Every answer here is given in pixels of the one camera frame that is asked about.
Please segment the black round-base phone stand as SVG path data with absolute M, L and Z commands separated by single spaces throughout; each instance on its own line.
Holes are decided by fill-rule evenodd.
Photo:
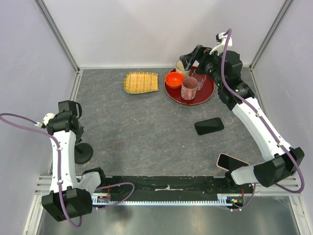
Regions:
M 78 143 L 74 147 L 74 161 L 78 165 L 87 163 L 93 156 L 93 148 L 88 143 Z

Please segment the black smartphone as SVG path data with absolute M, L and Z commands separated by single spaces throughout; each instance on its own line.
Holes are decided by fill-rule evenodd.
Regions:
M 224 129 L 224 124 L 219 117 L 211 118 L 194 124 L 196 132 L 199 136 L 218 132 Z

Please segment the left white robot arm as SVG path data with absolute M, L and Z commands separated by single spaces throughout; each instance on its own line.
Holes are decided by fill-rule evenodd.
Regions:
M 75 166 L 87 163 L 93 156 L 92 146 L 82 142 L 82 107 L 65 100 L 58 103 L 58 110 L 43 119 L 52 145 L 52 181 L 49 193 L 42 197 L 42 206 L 60 222 L 90 214 L 92 194 L 105 191 L 108 184 L 99 167 L 84 171 L 77 179 Z

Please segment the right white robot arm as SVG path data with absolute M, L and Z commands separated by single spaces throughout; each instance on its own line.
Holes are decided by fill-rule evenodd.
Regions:
M 231 170 L 224 180 L 228 192 L 234 193 L 247 183 L 260 183 L 268 188 L 296 173 L 305 156 L 304 151 L 285 141 L 261 110 L 255 94 L 241 79 L 243 64 L 238 53 L 229 50 L 226 54 L 218 54 L 210 47 L 198 45 L 179 59 L 188 69 L 198 62 L 196 73 L 213 80 L 220 100 L 245 125 L 264 159 L 263 163 Z

